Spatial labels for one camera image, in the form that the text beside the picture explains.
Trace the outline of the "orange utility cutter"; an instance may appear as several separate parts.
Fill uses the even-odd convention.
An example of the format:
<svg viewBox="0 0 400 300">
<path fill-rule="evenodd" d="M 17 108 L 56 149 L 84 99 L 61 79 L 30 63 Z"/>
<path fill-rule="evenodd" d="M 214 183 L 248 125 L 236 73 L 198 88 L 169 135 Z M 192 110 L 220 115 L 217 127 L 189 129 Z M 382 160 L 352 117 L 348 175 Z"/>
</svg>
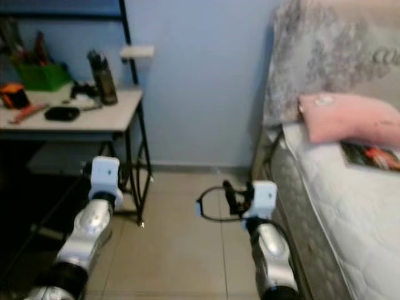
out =
<svg viewBox="0 0 400 300">
<path fill-rule="evenodd" d="M 9 120 L 9 124 L 20 124 L 31 116 L 34 116 L 38 112 L 47 108 L 49 108 L 49 104 L 32 104 L 26 108 L 20 109 L 20 111 Z"/>
</svg>

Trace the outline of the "dark drinking bottle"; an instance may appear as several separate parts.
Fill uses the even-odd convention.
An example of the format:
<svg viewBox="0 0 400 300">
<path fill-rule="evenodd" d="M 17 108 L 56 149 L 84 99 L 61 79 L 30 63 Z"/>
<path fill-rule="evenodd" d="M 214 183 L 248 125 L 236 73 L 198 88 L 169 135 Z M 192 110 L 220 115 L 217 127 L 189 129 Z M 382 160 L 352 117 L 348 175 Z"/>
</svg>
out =
<svg viewBox="0 0 400 300">
<path fill-rule="evenodd" d="M 118 97 L 108 60 L 100 52 L 97 52 L 96 49 L 88 52 L 87 59 L 91 66 L 92 77 L 94 78 L 101 103 L 105 106 L 116 105 Z"/>
</svg>

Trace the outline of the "green stationery basket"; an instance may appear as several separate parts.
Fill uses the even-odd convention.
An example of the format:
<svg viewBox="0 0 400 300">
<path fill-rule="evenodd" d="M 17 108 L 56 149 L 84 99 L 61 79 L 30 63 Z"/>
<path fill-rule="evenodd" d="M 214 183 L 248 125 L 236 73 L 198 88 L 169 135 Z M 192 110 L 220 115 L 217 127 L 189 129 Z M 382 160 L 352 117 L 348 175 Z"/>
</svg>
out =
<svg viewBox="0 0 400 300">
<path fill-rule="evenodd" d="M 62 64 L 17 64 L 14 68 L 27 91 L 58 91 L 73 81 Z"/>
</svg>

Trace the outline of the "white top black frame desk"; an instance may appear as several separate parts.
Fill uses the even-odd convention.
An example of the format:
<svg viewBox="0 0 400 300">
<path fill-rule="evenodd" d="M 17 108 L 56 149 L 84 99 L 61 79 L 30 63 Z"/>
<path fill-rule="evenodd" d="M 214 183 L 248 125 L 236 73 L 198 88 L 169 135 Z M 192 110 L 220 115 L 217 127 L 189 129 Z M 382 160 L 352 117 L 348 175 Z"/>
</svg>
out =
<svg viewBox="0 0 400 300">
<path fill-rule="evenodd" d="M 72 122 L 48 121 L 43 112 L 29 115 L 12 124 L 17 116 L 12 109 L 2 109 L 1 137 L 11 141 L 99 143 L 100 153 L 107 151 L 121 161 L 124 193 L 131 195 L 134 209 L 123 216 L 144 226 L 144 209 L 153 181 L 148 131 L 144 120 L 143 92 L 137 86 L 117 92 L 118 103 L 81 112 Z"/>
</svg>

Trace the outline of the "black metal headboard leg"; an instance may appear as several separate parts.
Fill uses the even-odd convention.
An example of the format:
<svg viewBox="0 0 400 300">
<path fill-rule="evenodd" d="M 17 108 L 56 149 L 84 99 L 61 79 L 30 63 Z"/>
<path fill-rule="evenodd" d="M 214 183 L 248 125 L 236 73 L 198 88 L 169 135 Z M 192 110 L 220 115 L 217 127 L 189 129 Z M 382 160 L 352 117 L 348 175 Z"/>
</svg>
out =
<svg viewBox="0 0 400 300">
<path fill-rule="evenodd" d="M 276 148 L 282 139 L 283 129 L 280 126 L 263 127 L 258 131 L 254 149 L 252 149 L 251 171 L 249 180 L 271 179 L 271 161 Z"/>
</svg>

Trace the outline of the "pink cartoon print pillow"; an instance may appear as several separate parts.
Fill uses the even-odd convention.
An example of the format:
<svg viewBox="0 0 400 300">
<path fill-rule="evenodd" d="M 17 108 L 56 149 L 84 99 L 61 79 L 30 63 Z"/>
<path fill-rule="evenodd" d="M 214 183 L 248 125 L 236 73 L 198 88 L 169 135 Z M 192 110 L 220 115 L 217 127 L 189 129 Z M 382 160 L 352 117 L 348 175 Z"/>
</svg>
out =
<svg viewBox="0 0 400 300">
<path fill-rule="evenodd" d="M 312 143 L 364 142 L 400 149 L 400 109 L 378 98 L 340 92 L 298 97 Z"/>
</svg>

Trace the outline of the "patterned padded headboard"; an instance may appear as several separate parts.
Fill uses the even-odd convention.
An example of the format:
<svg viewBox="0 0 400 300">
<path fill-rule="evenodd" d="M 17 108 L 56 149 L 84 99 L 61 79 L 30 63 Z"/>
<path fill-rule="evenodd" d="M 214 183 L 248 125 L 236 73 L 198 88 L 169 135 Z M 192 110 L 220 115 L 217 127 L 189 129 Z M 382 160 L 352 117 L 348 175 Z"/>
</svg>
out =
<svg viewBox="0 0 400 300">
<path fill-rule="evenodd" d="M 400 0 L 289 0 L 275 11 L 263 125 L 297 122 L 298 97 L 320 92 L 400 109 Z"/>
</svg>

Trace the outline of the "dark cover paperback book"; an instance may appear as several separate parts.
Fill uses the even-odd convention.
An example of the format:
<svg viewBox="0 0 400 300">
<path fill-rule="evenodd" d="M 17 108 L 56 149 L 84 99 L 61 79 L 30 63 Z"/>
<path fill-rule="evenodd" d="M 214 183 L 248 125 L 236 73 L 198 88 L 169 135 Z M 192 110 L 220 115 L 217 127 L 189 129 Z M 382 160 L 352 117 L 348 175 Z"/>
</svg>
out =
<svg viewBox="0 0 400 300">
<path fill-rule="evenodd" d="M 342 142 L 342 152 L 347 163 L 360 168 L 400 172 L 400 155 L 391 149 Z"/>
</svg>

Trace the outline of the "white quilted mattress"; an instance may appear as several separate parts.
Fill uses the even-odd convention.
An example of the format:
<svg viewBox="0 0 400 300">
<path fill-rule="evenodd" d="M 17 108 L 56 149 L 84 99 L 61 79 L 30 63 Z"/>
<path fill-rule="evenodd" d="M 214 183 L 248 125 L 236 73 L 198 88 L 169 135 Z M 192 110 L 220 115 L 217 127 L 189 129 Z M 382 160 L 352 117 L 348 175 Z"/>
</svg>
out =
<svg viewBox="0 0 400 300">
<path fill-rule="evenodd" d="M 303 124 L 273 132 L 275 217 L 309 300 L 400 300 L 400 172 L 346 162 Z"/>
</svg>

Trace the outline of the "orange and black box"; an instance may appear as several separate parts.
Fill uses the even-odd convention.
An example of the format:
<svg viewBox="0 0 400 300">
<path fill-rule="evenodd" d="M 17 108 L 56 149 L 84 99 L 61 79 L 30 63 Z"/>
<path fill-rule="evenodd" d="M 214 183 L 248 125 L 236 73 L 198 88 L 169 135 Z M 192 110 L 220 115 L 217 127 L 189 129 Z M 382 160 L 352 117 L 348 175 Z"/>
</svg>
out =
<svg viewBox="0 0 400 300">
<path fill-rule="evenodd" d="M 22 84 L 11 82 L 1 86 L 0 93 L 2 103 L 6 109 L 25 109 L 31 105 L 31 101 Z"/>
</svg>

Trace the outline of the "white shelf block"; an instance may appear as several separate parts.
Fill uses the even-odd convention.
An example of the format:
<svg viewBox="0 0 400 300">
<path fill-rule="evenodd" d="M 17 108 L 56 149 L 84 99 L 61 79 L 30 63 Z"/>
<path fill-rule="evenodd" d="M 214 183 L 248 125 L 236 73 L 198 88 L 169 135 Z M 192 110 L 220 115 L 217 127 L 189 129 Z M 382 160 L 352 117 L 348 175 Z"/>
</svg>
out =
<svg viewBox="0 0 400 300">
<path fill-rule="evenodd" d="M 155 47 L 150 45 L 145 46 L 124 46 L 120 52 L 120 58 L 125 60 L 134 60 L 137 58 L 152 58 L 154 57 Z"/>
</svg>

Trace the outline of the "dark metal desk shelf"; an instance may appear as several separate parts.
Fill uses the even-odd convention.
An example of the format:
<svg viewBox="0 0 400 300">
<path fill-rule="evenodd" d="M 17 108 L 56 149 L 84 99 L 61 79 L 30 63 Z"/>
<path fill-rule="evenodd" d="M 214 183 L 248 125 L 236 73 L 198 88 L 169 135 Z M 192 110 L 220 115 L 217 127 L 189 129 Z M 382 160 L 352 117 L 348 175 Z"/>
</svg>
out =
<svg viewBox="0 0 400 300">
<path fill-rule="evenodd" d="M 72 78 L 91 82 L 86 55 L 100 52 L 108 60 L 114 82 L 137 86 L 139 63 L 120 52 L 134 45 L 128 0 L 0 0 L 1 14 L 18 22 L 27 45 L 43 33 L 46 49 Z"/>
</svg>

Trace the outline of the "black game controller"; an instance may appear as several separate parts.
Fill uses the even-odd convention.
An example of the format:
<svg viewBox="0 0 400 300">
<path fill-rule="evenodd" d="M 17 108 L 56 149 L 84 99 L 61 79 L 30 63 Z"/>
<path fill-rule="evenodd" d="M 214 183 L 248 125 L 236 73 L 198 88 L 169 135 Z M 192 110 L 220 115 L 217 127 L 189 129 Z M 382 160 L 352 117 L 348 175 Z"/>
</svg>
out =
<svg viewBox="0 0 400 300">
<path fill-rule="evenodd" d="M 72 88 L 69 90 L 69 98 L 77 99 L 79 95 L 83 95 L 92 99 L 97 99 L 99 97 L 98 89 L 95 85 L 73 82 Z"/>
</svg>

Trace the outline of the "red handled tool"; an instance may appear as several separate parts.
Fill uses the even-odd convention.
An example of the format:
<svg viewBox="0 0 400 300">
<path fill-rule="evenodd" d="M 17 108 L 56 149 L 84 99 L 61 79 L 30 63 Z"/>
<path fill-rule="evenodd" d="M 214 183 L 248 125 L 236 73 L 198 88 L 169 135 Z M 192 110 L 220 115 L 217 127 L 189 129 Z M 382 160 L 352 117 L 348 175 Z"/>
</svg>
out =
<svg viewBox="0 0 400 300">
<path fill-rule="evenodd" d="M 36 61 L 41 66 L 47 66 L 51 60 L 49 59 L 48 49 L 46 49 L 45 37 L 42 31 L 36 33 L 34 40 L 34 54 Z"/>
</svg>

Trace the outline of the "black flat case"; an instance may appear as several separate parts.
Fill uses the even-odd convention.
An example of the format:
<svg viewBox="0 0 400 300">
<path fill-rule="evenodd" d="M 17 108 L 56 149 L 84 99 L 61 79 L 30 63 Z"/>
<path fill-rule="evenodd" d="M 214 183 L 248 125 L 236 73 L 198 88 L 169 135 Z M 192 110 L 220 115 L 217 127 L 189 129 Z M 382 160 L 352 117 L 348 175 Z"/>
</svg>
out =
<svg viewBox="0 0 400 300">
<path fill-rule="evenodd" d="M 76 107 L 56 106 L 44 112 L 44 118 L 49 122 L 74 122 L 82 111 Z"/>
</svg>

